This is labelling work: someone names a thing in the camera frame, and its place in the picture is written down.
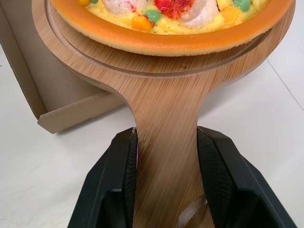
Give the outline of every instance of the green vegetable piece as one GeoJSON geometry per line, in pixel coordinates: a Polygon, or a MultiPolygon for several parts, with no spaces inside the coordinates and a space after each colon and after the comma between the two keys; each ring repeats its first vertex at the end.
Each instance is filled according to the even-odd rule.
{"type": "Polygon", "coordinates": [[[250,0],[233,0],[233,4],[240,8],[243,12],[247,12],[250,8],[250,0]]]}
{"type": "Polygon", "coordinates": [[[152,9],[147,10],[145,12],[145,15],[148,17],[148,20],[150,22],[154,22],[154,23],[156,23],[161,18],[161,14],[158,11],[152,9]]]}

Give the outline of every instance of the orange vegetable piece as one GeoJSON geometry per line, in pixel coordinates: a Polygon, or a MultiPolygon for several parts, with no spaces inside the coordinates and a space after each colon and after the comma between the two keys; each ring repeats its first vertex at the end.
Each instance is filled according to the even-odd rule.
{"type": "Polygon", "coordinates": [[[145,16],[134,16],[132,18],[132,28],[140,31],[150,32],[153,27],[145,16]]]}
{"type": "Polygon", "coordinates": [[[88,6],[91,2],[91,0],[77,0],[78,4],[81,6],[88,6]]]}
{"type": "Polygon", "coordinates": [[[243,22],[244,15],[242,11],[235,6],[229,6],[223,9],[220,13],[224,17],[224,23],[227,27],[239,25],[243,22]]]}

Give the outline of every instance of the bamboo wood grain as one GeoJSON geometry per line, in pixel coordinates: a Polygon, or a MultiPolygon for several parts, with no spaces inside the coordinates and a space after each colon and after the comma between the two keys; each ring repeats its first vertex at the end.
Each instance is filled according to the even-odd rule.
{"type": "MultiPolygon", "coordinates": [[[[32,0],[38,33],[68,68],[93,85],[121,94],[140,142],[134,228],[175,227],[203,194],[196,127],[204,99],[224,82],[257,67],[280,43],[295,2],[268,33],[231,50],[196,57],[151,57],[116,50],[71,29],[48,0],[32,0]]],[[[209,209],[188,228],[213,227],[209,209]]]]}

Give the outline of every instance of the white table surface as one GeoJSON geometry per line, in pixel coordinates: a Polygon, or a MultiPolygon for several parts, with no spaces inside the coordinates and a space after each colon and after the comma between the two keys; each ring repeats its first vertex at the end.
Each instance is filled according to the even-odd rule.
{"type": "MultiPolygon", "coordinates": [[[[198,125],[228,135],[304,227],[304,1],[267,61],[214,92],[198,125]]],[[[135,126],[127,108],[52,135],[37,125],[0,48],[0,227],[67,227],[87,172],[116,133],[135,126]]]]}

